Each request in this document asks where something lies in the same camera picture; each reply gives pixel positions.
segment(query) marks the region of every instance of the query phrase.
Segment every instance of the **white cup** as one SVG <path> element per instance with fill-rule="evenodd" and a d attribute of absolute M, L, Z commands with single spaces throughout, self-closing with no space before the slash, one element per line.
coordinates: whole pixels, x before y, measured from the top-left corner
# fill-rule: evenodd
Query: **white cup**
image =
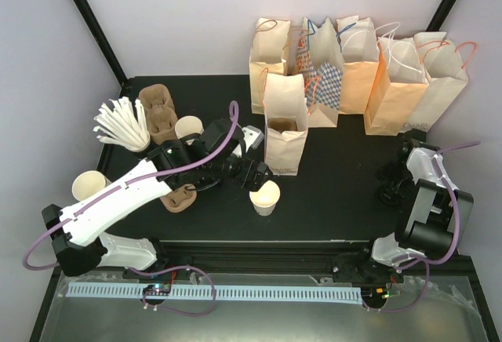
<path fill-rule="evenodd" d="M 87 171 L 78 175 L 71 185 L 71 193 L 77 201 L 83 201 L 98 191 L 103 190 L 111 182 L 101 172 Z"/>
<path fill-rule="evenodd" d="M 249 198 L 253 207 L 261 216 L 272 214 L 277 201 L 281 197 L 281 189 L 274 181 L 267 181 L 259 191 L 251 191 Z"/>
<path fill-rule="evenodd" d="M 185 116 L 178 120 L 174 126 L 174 131 L 178 139 L 190 134 L 202 134 L 204 127 L 202 121 L 195 116 Z M 194 140 L 188 140 L 187 144 L 191 144 Z"/>

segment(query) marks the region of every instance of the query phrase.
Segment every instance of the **black table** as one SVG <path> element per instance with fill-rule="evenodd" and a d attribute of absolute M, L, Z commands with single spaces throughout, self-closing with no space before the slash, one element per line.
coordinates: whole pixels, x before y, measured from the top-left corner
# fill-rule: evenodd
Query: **black table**
<path fill-rule="evenodd" d="M 171 92 L 178 117 L 198 116 L 205 126 L 228 116 L 237 100 L 241 126 L 264 128 L 263 115 L 252 115 L 249 77 L 136 77 L 125 94 L 136 99 L 143 87 L 162 83 Z M 298 176 L 276 182 L 281 199 L 269 217 L 256 214 L 248 192 L 227 181 L 223 188 L 198 193 L 194 205 L 169 213 L 155 200 L 109 229 L 129 238 L 183 241 L 332 241 L 369 240 L 393 232 L 398 210 L 380 204 L 375 172 L 392 160 L 400 136 L 367 136 L 361 115 L 341 115 L 338 128 L 310 129 Z M 121 147 L 109 147 L 104 173 L 116 180 L 138 159 Z M 264 144 L 251 153 L 263 160 Z"/>

